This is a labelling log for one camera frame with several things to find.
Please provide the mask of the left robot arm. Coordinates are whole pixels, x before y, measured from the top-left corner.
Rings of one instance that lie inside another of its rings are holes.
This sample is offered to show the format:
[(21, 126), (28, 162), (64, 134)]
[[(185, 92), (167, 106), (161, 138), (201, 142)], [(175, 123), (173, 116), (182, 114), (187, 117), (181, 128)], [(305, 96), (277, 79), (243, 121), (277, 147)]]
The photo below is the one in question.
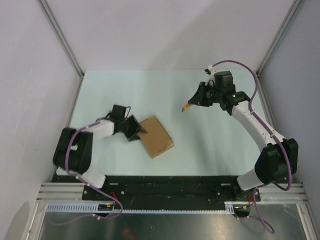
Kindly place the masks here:
[(93, 186), (93, 194), (100, 200), (110, 196), (111, 188), (104, 184), (106, 176), (92, 164), (93, 143), (122, 133), (129, 142), (139, 140), (147, 131), (134, 115), (130, 106), (113, 105), (112, 110), (94, 123), (81, 128), (65, 127), (61, 131), (53, 164), (68, 175)]

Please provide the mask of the brown cardboard express box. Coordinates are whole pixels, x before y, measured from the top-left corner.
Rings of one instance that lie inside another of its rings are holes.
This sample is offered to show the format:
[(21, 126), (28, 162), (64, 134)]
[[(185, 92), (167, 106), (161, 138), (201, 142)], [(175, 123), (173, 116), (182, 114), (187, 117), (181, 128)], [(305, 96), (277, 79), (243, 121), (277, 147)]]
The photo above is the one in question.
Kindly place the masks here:
[(140, 125), (146, 133), (140, 132), (138, 136), (152, 159), (175, 146), (174, 141), (155, 115), (141, 121)]

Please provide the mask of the yellow utility knife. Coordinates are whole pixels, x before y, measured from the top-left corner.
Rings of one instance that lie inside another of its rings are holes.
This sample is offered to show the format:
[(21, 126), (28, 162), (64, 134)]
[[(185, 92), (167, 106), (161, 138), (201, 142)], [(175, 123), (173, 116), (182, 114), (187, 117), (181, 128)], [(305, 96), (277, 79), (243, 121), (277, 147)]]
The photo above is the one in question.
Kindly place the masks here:
[(187, 110), (190, 109), (192, 106), (193, 106), (192, 104), (186, 103), (186, 104), (182, 107), (181, 112), (183, 113), (183, 112), (187, 111)]

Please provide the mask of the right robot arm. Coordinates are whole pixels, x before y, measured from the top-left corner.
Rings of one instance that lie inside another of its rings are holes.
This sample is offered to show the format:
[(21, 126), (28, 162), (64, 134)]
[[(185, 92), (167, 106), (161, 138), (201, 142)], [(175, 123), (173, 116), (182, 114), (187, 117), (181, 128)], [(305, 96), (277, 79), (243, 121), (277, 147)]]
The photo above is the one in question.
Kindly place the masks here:
[(187, 105), (210, 107), (218, 104), (244, 127), (260, 151), (253, 169), (236, 178), (230, 188), (231, 196), (242, 201), (249, 190), (269, 184), (278, 186), (278, 181), (284, 178), (288, 183), (282, 190), (288, 191), (297, 172), (297, 141), (285, 138), (257, 114), (253, 99), (245, 92), (236, 90), (230, 71), (215, 72), (207, 68), (205, 73), (208, 80), (199, 83)]

